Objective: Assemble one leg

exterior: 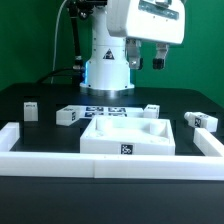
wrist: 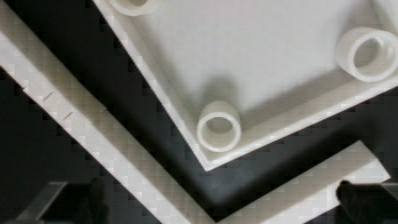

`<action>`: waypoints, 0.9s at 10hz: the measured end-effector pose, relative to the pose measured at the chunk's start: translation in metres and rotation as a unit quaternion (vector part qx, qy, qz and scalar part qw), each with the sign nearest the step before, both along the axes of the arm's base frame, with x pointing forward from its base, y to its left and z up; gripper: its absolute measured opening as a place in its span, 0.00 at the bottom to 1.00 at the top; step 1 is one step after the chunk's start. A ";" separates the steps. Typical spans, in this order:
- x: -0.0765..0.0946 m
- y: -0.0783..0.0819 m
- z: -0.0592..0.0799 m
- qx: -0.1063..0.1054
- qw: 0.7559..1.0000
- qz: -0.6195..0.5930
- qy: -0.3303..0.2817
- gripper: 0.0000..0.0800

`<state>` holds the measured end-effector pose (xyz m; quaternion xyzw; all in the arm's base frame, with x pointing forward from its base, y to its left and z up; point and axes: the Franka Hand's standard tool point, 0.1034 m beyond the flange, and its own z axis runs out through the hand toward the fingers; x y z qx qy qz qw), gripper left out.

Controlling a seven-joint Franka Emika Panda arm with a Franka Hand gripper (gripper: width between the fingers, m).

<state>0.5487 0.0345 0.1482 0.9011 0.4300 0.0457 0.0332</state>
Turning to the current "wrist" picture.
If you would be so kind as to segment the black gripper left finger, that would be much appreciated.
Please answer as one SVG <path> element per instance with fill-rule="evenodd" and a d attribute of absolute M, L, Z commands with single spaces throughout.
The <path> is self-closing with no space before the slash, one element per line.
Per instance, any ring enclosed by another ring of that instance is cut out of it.
<path fill-rule="evenodd" d="M 16 217 L 18 224 L 109 224 L 105 186 L 50 182 Z"/>

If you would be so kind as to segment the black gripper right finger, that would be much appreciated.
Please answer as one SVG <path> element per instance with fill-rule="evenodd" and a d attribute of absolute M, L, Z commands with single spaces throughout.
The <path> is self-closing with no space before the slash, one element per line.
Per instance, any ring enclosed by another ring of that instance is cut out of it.
<path fill-rule="evenodd" d="M 398 224 L 398 182 L 340 182 L 336 198 L 356 224 Z"/>

